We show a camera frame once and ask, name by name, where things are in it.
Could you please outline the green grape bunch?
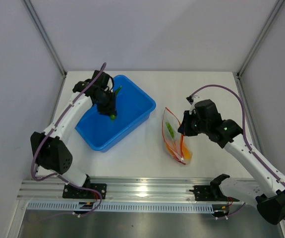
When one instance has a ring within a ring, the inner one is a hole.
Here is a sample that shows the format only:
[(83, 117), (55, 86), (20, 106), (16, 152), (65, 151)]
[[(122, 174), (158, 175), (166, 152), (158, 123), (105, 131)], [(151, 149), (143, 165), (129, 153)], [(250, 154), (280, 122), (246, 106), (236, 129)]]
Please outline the green grape bunch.
[(170, 139), (175, 139), (175, 130), (168, 121), (165, 122), (165, 135)]

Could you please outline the clear zip top bag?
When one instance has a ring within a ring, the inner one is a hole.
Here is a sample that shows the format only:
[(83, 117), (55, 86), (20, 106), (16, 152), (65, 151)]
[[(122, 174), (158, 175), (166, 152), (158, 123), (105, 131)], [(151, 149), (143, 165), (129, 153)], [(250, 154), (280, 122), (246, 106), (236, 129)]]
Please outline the clear zip top bag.
[[(167, 122), (167, 121), (172, 125), (173, 129), (175, 130), (175, 139), (170, 139), (169, 137), (167, 137), (165, 135), (165, 122)], [(165, 107), (164, 113), (162, 116), (162, 137), (163, 137), (163, 142), (164, 142), (164, 148), (165, 148), (166, 144), (169, 145), (172, 149), (174, 149), (179, 154), (178, 158), (180, 160), (184, 161), (186, 163), (186, 165), (188, 165), (188, 164), (190, 164), (191, 160), (186, 161), (183, 159), (181, 149), (182, 149), (183, 145), (187, 146), (188, 148), (189, 148), (189, 146), (188, 146), (187, 139), (184, 138), (184, 135), (180, 134), (177, 131), (180, 125), (181, 125), (181, 123), (180, 123), (179, 119), (175, 116), (175, 114), (168, 107)]]

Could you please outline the green chili pepper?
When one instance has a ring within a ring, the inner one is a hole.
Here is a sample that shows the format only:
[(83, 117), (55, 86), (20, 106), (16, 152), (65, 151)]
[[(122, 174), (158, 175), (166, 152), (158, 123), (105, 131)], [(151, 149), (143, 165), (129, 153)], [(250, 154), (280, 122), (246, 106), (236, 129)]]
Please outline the green chili pepper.
[(116, 119), (116, 117), (117, 117), (116, 98), (117, 98), (117, 95), (119, 94), (121, 89), (122, 89), (122, 86), (119, 86), (112, 93), (113, 100), (112, 100), (112, 108), (111, 108), (111, 112), (110, 112), (110, 119), (111, 119), (111, 121), (114, 121)]

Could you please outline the yellow orange mango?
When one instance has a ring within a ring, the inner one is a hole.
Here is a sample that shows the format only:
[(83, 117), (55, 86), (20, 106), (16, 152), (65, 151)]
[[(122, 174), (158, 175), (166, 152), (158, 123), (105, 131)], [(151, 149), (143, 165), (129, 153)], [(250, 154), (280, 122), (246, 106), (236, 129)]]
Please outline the yellow orange mango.
[(181, 149), (181, 153), (182, 153), (182, 157), (184, 160), (186, 161), (190, 161), (192, 158), (192, 152), (189, 150), (189, 148), (187, 146), (182, 146)]

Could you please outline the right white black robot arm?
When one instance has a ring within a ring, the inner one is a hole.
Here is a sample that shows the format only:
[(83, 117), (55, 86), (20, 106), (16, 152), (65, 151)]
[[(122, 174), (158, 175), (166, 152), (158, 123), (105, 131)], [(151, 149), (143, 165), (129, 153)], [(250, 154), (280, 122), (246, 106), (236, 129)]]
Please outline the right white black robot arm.
[(213, 101), (187, 97), (191, 108), (183, 114), (178, 132), (184, 136), (204, 134), (236, 158), (258, 183), (256, 187), (220, 175), (211, 183), (215, 200), (225, 196), (238, 199), (257, 209), (272, 225), (285, 220), (285, 175), (279, 172), (246, 138), (233, 120), (224, 120)]

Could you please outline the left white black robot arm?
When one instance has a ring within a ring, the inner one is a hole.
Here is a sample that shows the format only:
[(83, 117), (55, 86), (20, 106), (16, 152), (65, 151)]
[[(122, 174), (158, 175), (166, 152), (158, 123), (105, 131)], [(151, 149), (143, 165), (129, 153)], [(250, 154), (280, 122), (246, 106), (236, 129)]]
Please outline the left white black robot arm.
[(115, 119), (117, 94), (114, 79), (103, 70), (96, 70), (91, 79), (74, 85), (60, 116), (43, 132), (34, 132), (30, 137), (33, 180), (45, 180), (45, 177), (36, 175), (36, 167), (39, 166), (51, 171), (51, 176), (57, 176), (74, 187), (73, 191), (78, 197), (86, 198), (90, 195), (90, 178), (73, 164), (73, 155), (66, 144), (80, 119), (93, 106), (96, 106), (100, 115)]

